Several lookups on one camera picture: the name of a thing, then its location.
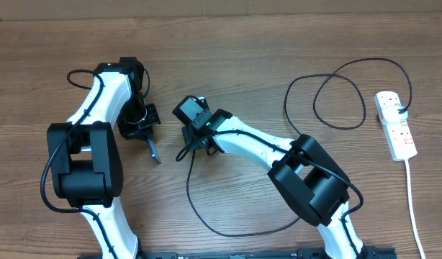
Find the blue Galaxy S24+ smartphone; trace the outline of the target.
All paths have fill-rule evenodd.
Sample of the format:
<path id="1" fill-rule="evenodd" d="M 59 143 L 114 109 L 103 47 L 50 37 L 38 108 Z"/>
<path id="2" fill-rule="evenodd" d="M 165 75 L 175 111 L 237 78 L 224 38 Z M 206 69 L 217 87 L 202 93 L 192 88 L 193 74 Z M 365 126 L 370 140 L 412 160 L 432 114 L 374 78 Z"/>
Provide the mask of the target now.
<path id="1" fill-rule="evenodd" d="M 148 148 L 150 151 L 150 155 L 152 157 L 152 159 L 157 162 L 158 164 L 161 164 L 161 157 L 158 153 L 157 147 L 154 143 L 154 141 L 152 139 L 147 139 L 146 140 L 147 144 L 148 144 Z"/>

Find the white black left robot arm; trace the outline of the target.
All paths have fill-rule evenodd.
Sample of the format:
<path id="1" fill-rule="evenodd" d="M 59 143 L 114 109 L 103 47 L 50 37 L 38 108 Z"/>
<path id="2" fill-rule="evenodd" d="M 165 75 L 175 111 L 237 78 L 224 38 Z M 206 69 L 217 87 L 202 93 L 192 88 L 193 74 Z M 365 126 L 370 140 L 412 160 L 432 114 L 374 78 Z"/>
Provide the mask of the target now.
<path id="1" fill-rule="evenodd" d="M 40 182 L 42 201 L 54 212 L 81 214 L 102 250 L 100 258 L 144 258 L 122 203 L 124 173 L 113 129 L 126 140 L 153 144 L 160 124 L 154 104 L 146 104 L 150 76 L 135 57 L 100 63 L 90 71 L 92 85 L 75 114 L 47 130 L 49 158 Z"/>

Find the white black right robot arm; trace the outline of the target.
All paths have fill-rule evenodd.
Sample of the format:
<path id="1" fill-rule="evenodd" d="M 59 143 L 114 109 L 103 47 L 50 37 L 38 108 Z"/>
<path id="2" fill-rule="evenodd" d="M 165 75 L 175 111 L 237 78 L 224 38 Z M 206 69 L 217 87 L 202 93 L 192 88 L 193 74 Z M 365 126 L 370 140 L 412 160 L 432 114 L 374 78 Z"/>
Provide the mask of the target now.
<path id="1" fill-rule="evenodd" d="M 303 221 L 318 228 L 329 258 L 365 258 L 349 215 L 349 177 L 309 135 L 297 139 L 275 137 L 243 123 L 223 109 L 211 112 L 203 98 L 186 96 L 172 111 L 183 123 L 188 152 L 205 149 L 238 155 L 264 167 L 289 208 Z"/>

